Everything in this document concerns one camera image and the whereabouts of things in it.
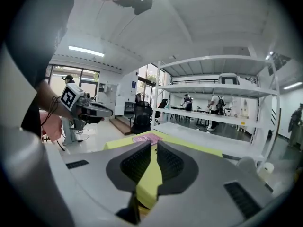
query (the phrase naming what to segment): yellow tablecloth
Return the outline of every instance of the yellow tablecloth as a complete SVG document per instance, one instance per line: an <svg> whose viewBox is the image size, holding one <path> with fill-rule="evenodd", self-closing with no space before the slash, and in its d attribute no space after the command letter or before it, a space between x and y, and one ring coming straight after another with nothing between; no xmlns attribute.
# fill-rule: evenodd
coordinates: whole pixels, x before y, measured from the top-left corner
<svg viewBox="0 0 303 227"><path fill-rule="evenodd" d="M141 135L153 133L159 137L162 138L163 141L183 145L186 147L190 147L192 149L200 150L206 153L214 154L216 156L222 157L222 153L219 150L211 149L202 147L196 144L192 144L190 142L187 142L185 140L181 140L178 138L171 137L167 134L163 134L159 131L147 131L142 134L138 134L135 136L123 138L120 140L114 140L107 142L104 146L104 150L107 149L114 149L117 147L127 146L130 144L133 144L133 137L138 137ZM157 144L153 145L151 147L151 162L149 166L147 167L143 177L141 178L140 182L137 185L136 191L137 191L137 198L140 201L141 204L143 204L145 207L151 209L156 201L157 201L157 189L158 186L162 184L162 175L159 168L159 165L157 163L157 152L155 149L157 148Z"/></svg>

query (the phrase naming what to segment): white shelf rack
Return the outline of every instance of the white shelf rack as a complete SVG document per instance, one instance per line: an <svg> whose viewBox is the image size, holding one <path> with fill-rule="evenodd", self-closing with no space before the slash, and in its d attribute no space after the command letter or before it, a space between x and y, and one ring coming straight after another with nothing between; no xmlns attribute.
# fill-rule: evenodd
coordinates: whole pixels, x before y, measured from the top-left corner
<svg viewBox="0 0 303 227"><path fill-rule="evenodd" d="M265 68L272 67L274 76L271 80L269 71ZM177 84L177 85L159 85L160 70L164 70L172 77L188 77L197 75L220 75L222 73L235 73L240 77L254 77L260 87L256 85L230 85L217 83L191 83L191 84ZM271 86L275 80L277 90L272 90ZM208 95L222 95L232 97L245 97L258 100L258 118L257 120L247 118L235 118L228 116L213 115L207 113L189 112L178 109L158 109L157 99L155 97L153 104L153 115L151 126L155 130L163 133L179 137L185 140L194 141L195 144L203 145L210 148L216 148L223 152L223 154L241 158L244 156L252 157L256 162L260 161L258 170L268 158L268 155L273 147L275 137L277 134L278 120L280 117L280 99L279 86L276 76L276 67L272 60L264 60L251 56L240 55L217 55L191 58L173 63L161 65L158 62L158 72L156 80L155 95L158 95L158 90L166 90L170 93L188 93L188 94L208 94ZM276 121L273 125L270 118L268 119L268 109L271 111L271 100L268 96L276 96ZM183 126L176 126L171 123L164 123L155 126L156 111L162 113L178 114L187 117L194 117L198 119L205 119L229 124L236 124L242 126L249 126L255 128L250 142L243 142L241 140L230 139L212 135L209 133L196 131ZM268 130L273 131L272 138L265 153L262 154L268 135Z"/></svg>
<svg viewBox="0 0 303 227"><path fill-rule="evenodd" d="M196 57L182 61L176 61L161 68L172 77L184 77L195 75L212 75L221 73L235 73L237 75L256 76L271 61L251 56L242 55L214 55Z"/></svg>
<svg viewBox="0 0 303 227"><path fill-rule="evenodd" d="M217 121L222 123L230 123L235 125L242 125L242 126L248 126L248 127L254 127L254 128L264 128L273 130L274 126L271 122L268 122L268 124L258 123L254 120L247 119L245 117L229 117L229 116L223 116L223 115L215 115L210 113L199 113L194 111L186 111L186 110L179 110L179 109L167 109L167 108L155 108L156 111L167 113L167 114L177 114L182 115L186 117L193 117L197 119L205 119L205 120L211 120L211 121Z"/></svg>
<svg viewBox="0 0 303 227"><path fill-rule="evenodd" d="M278 95L278 92L271 89L261 87L246 87L234 84L219 83L201 83L201 84L185 84L185 85L167 85L158 87L158 89L166 90L170 93L202 93L202 94L219 94L225 96L238 96L248 98L260 98L268 95Z"/></svg>
<svg viewBox="0 0 303 227"><path fill-rule="evenodd" d="M255 161L263 161L264 157L249 143L230 139L208 132L193 130L174 123L163 123L154 127L155 130L182 140L208 148L220 150L222 154L242 158L249 156Z"/></svg>

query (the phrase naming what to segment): white t-shirt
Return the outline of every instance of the white t-shirt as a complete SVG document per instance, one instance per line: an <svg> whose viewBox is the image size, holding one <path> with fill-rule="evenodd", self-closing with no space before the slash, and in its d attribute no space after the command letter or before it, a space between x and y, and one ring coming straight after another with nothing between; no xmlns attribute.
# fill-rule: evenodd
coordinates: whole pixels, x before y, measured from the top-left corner
<svg viewBox="0 0 303 227"><path fill-rule="evenodd" d="M214 101L214 104L209 107L210 110L217 110L217 105L219 103L219 100L220 98L217 95L213 95L212 101Z"/></svg>

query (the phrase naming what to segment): black chair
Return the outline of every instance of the black chair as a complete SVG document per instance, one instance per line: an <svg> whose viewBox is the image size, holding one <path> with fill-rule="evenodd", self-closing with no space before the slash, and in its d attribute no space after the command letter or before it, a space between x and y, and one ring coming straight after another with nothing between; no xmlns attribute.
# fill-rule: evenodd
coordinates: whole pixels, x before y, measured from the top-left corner
<svg viewBox="0 0 303 227"><path fill-rule="evenodd" d="M132 126L132 118L129 119L129 125L131 127L131 133L141 134L151 130L150 116L152 115L152 107L148 102L138 102L134 106L134 123Z"/></svg>
<svg viewBox="0 0 303 227"><path fill-rule="evenodd" d="M162 99L162 102L160 103L158 108L164 108L167 104L167 101L168 101L167 99ZM157 120L160 116L161 116L161 112L156 111L155 122L157 124L160 124L159 121Z"/></svg>

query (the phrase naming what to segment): cap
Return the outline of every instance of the cap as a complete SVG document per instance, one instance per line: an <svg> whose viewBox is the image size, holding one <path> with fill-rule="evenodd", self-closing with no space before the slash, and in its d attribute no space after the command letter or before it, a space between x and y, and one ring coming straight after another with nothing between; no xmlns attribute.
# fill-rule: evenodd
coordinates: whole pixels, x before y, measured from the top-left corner
<svg viewBox="0 0 303 227"><path fill-rule="evenodd" d="M69 79L69 80L73 80L74 78L72 77L72 75L67 75L66 77L61 77L62 80L66 80L66 79Z"/></svg>

